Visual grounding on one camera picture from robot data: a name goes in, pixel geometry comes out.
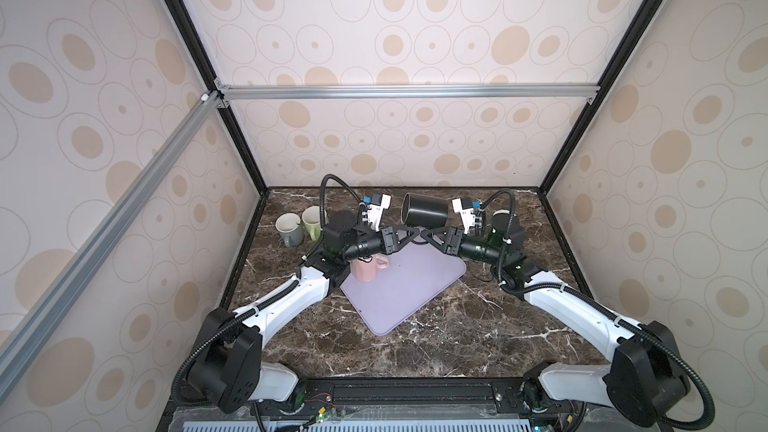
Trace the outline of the pink faceted mug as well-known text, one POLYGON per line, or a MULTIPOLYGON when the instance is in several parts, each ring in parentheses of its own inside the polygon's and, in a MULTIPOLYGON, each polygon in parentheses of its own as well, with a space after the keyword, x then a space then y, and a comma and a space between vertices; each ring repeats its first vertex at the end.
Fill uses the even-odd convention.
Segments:
POLYGON ((376 279, 381 270, 390 266, 389 259, 381 254, 374 254, 371 257, 354 260, 350 263, 352 275, 359 282, 371 282, 376 279))

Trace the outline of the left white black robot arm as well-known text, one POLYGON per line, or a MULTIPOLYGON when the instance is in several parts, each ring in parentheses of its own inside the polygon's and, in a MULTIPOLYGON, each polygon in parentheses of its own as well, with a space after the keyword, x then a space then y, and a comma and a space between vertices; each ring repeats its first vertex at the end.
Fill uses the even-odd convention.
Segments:
POLYGON ((370 218, 381 210, 371 198, 355 195, 355 211, 326 213, 329 182, 349 186, 334 174, 323 177, 319 192, 320 236, 291 278, 272 292, 235 312, 213 310, 204 319, 188 357, 171 385, 180 406, 213 405, 232 413, 250 402, 273 401, 293 413, 306 397, 302 380, 287 366, 266 363, 265 345, 289 322, 340 287, 357 259, 393 255, 412 242, 419 229, 380 227, 370 218))

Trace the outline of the light green mug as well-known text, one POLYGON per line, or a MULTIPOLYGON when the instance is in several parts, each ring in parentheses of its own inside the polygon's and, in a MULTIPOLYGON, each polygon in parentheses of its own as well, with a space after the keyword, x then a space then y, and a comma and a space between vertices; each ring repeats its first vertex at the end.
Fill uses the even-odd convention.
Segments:
POLYGON ((314 205, 306 208, 301 214, 301 221, 307 237, 317 242, 322 233, 320 207, 314 205))

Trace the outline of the black mug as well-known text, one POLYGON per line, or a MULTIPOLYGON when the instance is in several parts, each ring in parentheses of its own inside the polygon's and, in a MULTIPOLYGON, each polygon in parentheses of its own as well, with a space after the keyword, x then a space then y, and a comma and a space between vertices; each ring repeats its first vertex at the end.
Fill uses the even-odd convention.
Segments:
POLYGON ((408 192, 401 208, 401 221, 409 227, 434 229, 448 221, 449 203, 446 199, 408 192))

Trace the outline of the dark green mug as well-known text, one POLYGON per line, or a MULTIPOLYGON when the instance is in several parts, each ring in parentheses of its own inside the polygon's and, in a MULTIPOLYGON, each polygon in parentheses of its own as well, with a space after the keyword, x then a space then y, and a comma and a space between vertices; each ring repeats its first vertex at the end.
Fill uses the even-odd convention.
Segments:
POLYGON ((489 242, 497 247, 505 241, 516 242, 521 231, 519 218, 515 214, 510 214, 508 210, 496 211, 491 218, 489 242))

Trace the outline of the lavender plastic tray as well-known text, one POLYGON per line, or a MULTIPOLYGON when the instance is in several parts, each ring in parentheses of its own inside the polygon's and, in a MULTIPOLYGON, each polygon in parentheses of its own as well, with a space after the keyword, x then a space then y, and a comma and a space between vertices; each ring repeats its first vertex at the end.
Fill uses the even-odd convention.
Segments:
POLYGON ((458 257, 430 245, 408 244, 384 255, 390 266, 371 282, 359 282, 350 272, 341 290, 368 329, 385 336, 428 304, 466 272, 458 257))

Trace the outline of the grey mug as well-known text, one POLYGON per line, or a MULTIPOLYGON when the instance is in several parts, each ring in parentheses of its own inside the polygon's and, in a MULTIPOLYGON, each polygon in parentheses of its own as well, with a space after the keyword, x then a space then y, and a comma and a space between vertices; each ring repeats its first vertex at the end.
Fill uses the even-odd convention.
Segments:
POLYGON ((298 247, 304 240, 301 217, 296 213, 284 213, 275 220, 283 245, 286 248, 298 247))

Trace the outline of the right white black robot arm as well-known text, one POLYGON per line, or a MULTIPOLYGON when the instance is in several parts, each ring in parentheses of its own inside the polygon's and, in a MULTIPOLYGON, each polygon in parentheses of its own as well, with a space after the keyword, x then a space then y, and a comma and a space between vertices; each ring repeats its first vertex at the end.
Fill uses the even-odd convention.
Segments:
POLYGON ((544 365, 530 378, 554 401, 617 410, 633 424, 700 431, 713 424, 714 399, 681 357, 673 333, 613 311, 539 267, 524 252, 525 230, 509 189, 483 202, 407 196, 402 221, 441 253, 492 266, 499 289, 554 316, 607 360, 605 366, 544 365))

